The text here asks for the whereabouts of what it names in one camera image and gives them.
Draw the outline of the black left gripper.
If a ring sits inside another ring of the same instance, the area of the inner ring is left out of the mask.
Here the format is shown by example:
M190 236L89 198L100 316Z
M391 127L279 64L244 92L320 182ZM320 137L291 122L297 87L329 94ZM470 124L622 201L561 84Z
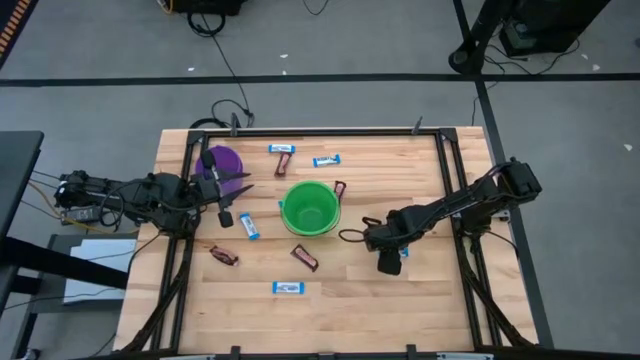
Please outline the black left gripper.
M213 156L207 157L204 152L201 153L203 157L203 164L206 170L210 170L212 173L211 179L205 178L191 178L191 181L195 185L196 191L199 193L201 200L205 205L209 203L217 203L219 207L218 218L223 228L229 228L233 225L233 218L229 211L229 207L233 204L233 201L240 195L248 191L253 185L247 185L233 192L222 195L220 193L219 183L224 181L231 181L235 179L241 179L250 176L250 173L229 173L221 169L215 170L215 159Z

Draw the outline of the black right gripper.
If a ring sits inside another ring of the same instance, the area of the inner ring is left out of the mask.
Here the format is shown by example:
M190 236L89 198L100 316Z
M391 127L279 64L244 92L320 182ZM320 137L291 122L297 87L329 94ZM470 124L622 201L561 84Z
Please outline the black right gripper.
M363 217L366 229L363 232L365 246L378 253L377 270L387 275L401 273L400 250L415 240L415 224L402 212L390 212L386 222Z

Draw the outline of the purple plastic bucket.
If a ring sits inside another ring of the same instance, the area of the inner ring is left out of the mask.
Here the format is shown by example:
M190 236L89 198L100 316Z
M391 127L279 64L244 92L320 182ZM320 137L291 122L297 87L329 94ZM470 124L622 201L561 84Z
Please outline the purple plastic bucket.
M215 159L215 170L222 170L226 174L243 173L243 163L240 156L230 147L216 145L207 149L204 154L207 157L213 156ZM196 162L195 174L191 176L194 178L211 179L212 173L210 170L206 170L203 164L203 157L200 157ZM234 191L241 189L243 186L242 178L234 178L219 183L220 193L227 195Z

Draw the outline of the white paper sheet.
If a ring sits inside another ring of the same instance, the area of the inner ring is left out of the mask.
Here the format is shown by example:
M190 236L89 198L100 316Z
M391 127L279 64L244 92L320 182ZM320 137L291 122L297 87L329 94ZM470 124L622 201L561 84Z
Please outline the white paper sheet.
M70 255L106 267L126 271L135 251L134 239L83 239L70 250ZM64 305L93 300L123 300L125 291L89 282L68 279L65 282Z

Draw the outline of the black power adapter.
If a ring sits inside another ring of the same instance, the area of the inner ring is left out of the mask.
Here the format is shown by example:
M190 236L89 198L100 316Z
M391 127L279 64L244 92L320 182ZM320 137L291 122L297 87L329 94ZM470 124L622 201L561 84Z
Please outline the black power adapter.
M61 211L61 223L63 225L69 225L72 221L89 224L95 223L99 219L100 214L98 206L72 208Z

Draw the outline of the black equipment case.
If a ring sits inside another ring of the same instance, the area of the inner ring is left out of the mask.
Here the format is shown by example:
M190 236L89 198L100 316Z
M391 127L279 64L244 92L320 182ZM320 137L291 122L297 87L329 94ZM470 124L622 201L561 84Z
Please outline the black equipment case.
M169 0L173 12L236 16L247 0Z

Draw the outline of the black metal beam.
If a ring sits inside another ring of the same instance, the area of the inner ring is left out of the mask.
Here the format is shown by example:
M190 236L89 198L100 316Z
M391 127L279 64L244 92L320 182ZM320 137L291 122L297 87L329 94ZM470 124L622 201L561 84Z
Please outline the black metal beam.
M128 281L128 273L125 271L5 237L0 241L0 317L5 311L21 306L27 306L28 313L36 314L76 310L71 305L63 304L64 296L32 298L27 302L6 306L11 292L37 295L44 284L41 278L19 278L17 271L20 268L106 286L107 290L124 290Z

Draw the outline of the black floor stand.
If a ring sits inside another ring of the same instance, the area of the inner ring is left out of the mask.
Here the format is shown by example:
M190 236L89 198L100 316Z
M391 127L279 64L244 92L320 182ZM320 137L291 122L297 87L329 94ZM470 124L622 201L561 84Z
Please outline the black floor stand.
M462 75L480 74L493 32L506 18L515 0L485 0L469 33L448 58L450 67Z

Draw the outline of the black desk top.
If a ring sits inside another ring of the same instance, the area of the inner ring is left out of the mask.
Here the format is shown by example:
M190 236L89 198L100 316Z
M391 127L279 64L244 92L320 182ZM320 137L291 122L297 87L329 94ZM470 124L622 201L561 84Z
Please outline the black desk top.
M0 131L0 243L11 227L43 139L41 131Z

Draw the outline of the black equipment box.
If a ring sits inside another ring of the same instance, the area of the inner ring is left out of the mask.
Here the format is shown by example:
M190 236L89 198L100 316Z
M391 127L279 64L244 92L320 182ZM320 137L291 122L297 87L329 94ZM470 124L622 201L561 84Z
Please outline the black equipment box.
M515 0L499 40L508 56L564 53L611 0Z

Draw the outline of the black orange striped mat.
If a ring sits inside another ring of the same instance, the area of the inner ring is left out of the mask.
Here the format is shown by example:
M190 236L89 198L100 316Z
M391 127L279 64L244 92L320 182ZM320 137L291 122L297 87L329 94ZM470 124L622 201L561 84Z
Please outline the black orange striped mat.
M0 0L0 70L39 0Z

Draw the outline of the black aluminium table frame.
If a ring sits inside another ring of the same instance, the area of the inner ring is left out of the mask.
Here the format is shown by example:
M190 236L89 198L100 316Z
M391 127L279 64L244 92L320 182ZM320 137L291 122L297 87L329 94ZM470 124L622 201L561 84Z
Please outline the black aluminium table frame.
M195 249L178 350L223 358L232 346L240 356L303 360L406 357L472 350L471 332L491 338L483 309L466 311L471 298L461 283L458 259L467 239L456 239L449 221L440 222L410 246L398 276L380 273L377 257L335 232L318 237L290 233L278 203L294 184L315 180L345 182L340 224L351 232L363 217L383 218L392 209L423 204L459 189L491 168L479 127L426 129L412 136L406 128L260 129L229 137L222 130L209 139L233 148L253 187L236 200L234 214L249 213L260 238L250 240L242 225L224 229L214 209L202 217ZM269 144L292 144L296 152L286 175L274 172L281 153ZM315 168L312 160L339 154L342 162ZM319 262L312 272L290 252L301 244ZM219 246L239 257L236 266L216 260ZM273 294L272 284L303 282L305 293Z

